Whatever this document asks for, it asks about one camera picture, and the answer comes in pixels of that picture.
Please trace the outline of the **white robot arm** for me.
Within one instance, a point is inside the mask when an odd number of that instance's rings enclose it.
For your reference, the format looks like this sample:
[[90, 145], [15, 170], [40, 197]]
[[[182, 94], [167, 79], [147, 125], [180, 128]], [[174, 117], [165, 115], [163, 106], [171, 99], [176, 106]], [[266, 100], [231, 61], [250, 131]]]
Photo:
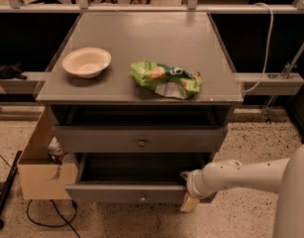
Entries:
[[237, 160], [212, 162], [180, 175], [186, 180], [182, 212], [192, 211], [202, 199], [226, 189], [276, 192], [272, 238], [304, 238], [304, 144], [287, 159], [250, 165]]

